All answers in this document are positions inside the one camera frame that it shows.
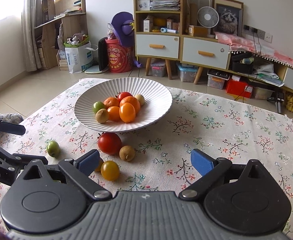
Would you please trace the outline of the pink cloth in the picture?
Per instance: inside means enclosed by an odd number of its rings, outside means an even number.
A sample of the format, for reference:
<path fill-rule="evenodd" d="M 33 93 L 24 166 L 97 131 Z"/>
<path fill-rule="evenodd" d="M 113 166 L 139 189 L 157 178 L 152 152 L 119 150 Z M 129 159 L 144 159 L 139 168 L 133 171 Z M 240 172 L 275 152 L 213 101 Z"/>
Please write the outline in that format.
<path fill-rule="evenodd" d="M 231 51 L 247 51 L 255 53 L 258 56 L 274 60 L 293 69 L 293 58 L 271 48 L 270 46 L 262 44 L 258 38 L 249 40 L 243 37 L 219 32 L 215 33 L 215 37 L 219 43 L 229 45 Z"/>

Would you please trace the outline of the orange oval tomato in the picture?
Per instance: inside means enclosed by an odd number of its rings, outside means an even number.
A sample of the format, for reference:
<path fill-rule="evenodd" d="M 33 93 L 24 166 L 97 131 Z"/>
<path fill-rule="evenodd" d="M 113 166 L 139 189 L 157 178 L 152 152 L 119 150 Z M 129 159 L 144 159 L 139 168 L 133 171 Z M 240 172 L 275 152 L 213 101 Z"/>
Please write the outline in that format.
<path fill-rule="evenodd" d="M 135 120 L 136 118 L 136 112 L 134 107 L 129 104 L 129 103 L 125 103 L 124 105 L 122 105 L 120 107 L 120 118 L 123 122 L 125 123 L 131 123 Z"/>

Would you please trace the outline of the green plum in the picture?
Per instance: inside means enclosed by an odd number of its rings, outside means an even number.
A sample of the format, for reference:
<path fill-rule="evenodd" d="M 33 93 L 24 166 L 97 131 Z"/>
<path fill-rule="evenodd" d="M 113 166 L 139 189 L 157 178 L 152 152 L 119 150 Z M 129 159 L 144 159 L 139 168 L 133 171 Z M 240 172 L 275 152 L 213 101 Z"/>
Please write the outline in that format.
<path fill-rule="evenodd" d="M 97 102 L 93 103 L 93 113 L 94 114 L 96 114 L 99 110 L 105 109 L 105 108 L 106 108 L 106 106 L 101 101 L 97 101 Z"/>
<path fill-rule="evenodd" d="M 49 156 L 51 156 L 53 158 L 57 158 L 60 155 L 60 146 L 59 146 L 59 144 L 56 141 L 51 140 L 47 144 L 47 153 L 49 154 Z"/>

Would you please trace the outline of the red tomato with stem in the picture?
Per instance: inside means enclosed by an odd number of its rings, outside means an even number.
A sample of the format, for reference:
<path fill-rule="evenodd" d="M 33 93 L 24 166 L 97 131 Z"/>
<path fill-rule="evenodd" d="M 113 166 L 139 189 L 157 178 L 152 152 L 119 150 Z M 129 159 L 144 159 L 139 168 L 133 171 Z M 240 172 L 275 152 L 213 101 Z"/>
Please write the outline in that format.
<path fill-rule="evenodd" d="M 132 94 L 129 92 L 121 92 L 121 93 L 118 93 L 115 97 L 118 99 L 119 102 L 121 102 L 121 100 L 123 100 L 124 98 L 128 96 L 132 96 Z"/>

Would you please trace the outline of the brown longan by tomato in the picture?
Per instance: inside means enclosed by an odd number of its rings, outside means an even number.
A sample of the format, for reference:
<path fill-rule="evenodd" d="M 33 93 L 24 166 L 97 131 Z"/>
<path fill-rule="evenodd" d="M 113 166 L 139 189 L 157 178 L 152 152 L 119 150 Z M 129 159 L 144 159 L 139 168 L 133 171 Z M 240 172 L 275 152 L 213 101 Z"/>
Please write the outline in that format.
<path fill-rule="evenodd" d="M 129 145 L 123 146 L 119 151 L 119 157 L 121 160 L 126 162 L 132 161 L 135 157 L 134 148 Z"/>

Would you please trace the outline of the red snack bucket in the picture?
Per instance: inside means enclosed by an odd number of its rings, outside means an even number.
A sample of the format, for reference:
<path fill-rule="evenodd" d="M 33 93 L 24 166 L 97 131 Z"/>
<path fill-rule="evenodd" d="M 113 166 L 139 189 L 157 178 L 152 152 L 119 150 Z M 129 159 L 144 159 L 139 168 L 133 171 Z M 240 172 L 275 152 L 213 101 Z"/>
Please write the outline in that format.
<path fill-rule="evenodd" d="M 123 47 L 118 39 L 106 39 L 108 67 L 112 73 L 125 73 L 133 68 L 133 47 Z"/>

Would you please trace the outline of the wooden cabinet drawer unit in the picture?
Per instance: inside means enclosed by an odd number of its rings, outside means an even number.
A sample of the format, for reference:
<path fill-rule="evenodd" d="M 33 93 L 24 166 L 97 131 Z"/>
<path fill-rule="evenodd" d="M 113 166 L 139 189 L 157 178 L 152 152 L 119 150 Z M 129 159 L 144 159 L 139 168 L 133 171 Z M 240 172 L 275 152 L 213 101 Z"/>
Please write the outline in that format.
<path fill-rule="evenodd" d="M 153 59 L 163 60 L 169 79 L 171 61 L 181 59 L 186 0 L 133 0 L 135 55 L 146 59 L 145 75 Z"/>
<path fill-rule="evenodd" d="M 212 38 L 182 35 L 180 60 L 182 63 L 198 66 L 194 79 L 194 84 L 197 84 L 204 68 L 222 71 L 228 69 L 230 47 Z"/>

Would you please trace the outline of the brown longan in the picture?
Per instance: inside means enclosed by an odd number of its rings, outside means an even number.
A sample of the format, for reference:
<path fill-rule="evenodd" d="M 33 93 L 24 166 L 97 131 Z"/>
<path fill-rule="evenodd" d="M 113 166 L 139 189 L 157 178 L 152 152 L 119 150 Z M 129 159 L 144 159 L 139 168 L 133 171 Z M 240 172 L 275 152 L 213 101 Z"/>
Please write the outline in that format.
<path fill-rule="evenodd" d="M 106 109 L 102 108 L 95 114 L 95 119 L 98 123 L 104 124 L 109 120 L 109 113 Z"/>
<path fill-rule="evenodd" d="M 119 151 L 119 157 L 121 160 L 126 162 L 132 161 L 135 157 L 134 148 L 129 145 L 123 146 Z"/>
<path fill-rule="evenodd" d="M 139 103 L 140 103 L 141 106 L 143 106 L 145 104 L 145 99 L 142 96 L 142 94 L 137 94 L 134 97 L 139 101 Z"/>
<path fill-rule="evenodd" d="M 98 164 L 97 168 L 94 170 L 94 172 L 100 172 L 103 163 L 104 163 L 104 161 L 100 158 L 99 159 L 99 164 Z"/>

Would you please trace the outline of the orange tangerine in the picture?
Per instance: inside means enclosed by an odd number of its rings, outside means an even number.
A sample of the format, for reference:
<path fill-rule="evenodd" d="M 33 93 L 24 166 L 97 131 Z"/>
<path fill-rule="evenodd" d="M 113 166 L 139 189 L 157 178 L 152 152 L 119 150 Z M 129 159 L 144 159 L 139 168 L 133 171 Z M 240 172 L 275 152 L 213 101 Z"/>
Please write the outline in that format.
<path fill-rule="evenodd" d="M 113 106 L 119 107 L 120 102 L 115 97 L 109 97 L 109 98 L 106 98 L 104 100 L 103 104 L 105 105 L 106 109 L 108 109 L 108 108 L 113 107 Z"/>
<path fill-rule="evenodd" d="M 123 98 L 120 101 L 120 107 L 122 105 L 124 105 L 125 103 L 131 104 L 134 107 L 136 114 L 139 113 L 141 105 L 140 105 L 140 102 L 138 101 L 137 98 L 135 98 L 134 96 L 127 96 L 127 97 Z"/>

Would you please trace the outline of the small orange tomato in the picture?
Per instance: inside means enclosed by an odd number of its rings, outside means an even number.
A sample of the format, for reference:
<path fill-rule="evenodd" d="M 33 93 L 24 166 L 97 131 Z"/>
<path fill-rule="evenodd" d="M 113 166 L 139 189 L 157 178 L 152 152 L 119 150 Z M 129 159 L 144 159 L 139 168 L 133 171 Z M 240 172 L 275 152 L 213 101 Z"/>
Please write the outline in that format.
<path fill-rule="evenodd" d="M 121 120 L 120 114 L 119 114 L 120 108 L 118 106 L 108 107 L 107 111 L 108 111 L 108 119 L 110 121 L 118 122 Z"/>

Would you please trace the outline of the clear storage bin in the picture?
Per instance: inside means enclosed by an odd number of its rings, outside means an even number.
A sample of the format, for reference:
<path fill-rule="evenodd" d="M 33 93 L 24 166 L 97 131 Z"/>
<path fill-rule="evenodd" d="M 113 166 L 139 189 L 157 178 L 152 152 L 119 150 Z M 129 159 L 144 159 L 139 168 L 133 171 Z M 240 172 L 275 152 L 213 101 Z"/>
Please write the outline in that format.
<path fill-rule="evenodd" d="M 179 79 L 182 82 L 194 82 L 198 67 L 182 64 L 182 63 L 176 63 L 176 66 L 178 68 L 178 76 Z"/>

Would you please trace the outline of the white ribbed plate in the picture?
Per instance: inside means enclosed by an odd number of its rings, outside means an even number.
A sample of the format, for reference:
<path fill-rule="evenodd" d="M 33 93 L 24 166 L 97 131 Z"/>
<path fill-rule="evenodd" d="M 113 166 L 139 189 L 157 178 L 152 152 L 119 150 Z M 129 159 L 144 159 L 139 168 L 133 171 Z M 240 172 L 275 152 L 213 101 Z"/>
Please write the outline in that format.
<path fill-rule="evenodd" d="M 168 113 L 172 95 L 162 84 L 138 77 L 107 80 L 85 91 L 74 113 L 99 132 L 128 132 L 146 127 Z"/>

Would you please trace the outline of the large red tomato by plate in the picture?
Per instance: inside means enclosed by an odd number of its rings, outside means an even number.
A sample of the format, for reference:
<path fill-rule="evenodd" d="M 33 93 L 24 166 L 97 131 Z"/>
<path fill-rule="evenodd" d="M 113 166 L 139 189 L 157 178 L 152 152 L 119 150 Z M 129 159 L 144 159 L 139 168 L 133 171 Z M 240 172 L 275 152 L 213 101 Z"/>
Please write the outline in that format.
<path fill-rule="evenodd" d="M 98 147 L 102 152 L 114 155 L 122 148 L 122 141 L 115 133 L 103 133 L 98 139 Z"/>

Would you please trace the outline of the yellow cherry tomato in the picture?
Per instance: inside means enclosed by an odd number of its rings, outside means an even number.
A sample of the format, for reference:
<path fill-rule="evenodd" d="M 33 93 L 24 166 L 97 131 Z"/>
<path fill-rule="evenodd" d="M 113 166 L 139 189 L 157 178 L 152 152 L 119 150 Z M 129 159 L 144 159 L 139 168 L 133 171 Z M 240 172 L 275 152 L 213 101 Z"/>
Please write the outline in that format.
<path fill-rule="evenodd" d="M 101 175 L 107 181 L 115 181 L 120 176 L 120 169 L 116 162 L 108 160 L 101 166 Z"/>

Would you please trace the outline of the wooden bookshelf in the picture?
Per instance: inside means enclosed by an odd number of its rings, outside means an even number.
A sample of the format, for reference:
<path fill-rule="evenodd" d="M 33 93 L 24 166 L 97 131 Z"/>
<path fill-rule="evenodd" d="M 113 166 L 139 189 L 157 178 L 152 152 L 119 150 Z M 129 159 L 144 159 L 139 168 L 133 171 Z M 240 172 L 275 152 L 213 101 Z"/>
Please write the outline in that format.
<path fill-rule="evenodd" d="M 41 68 L 58 66 L 67 70 L 65 58 L 59 56 L 59 45 L 74 34 L 88 33 L 86 0 L 41 0 L 41 16 L 35 27 Z"/>

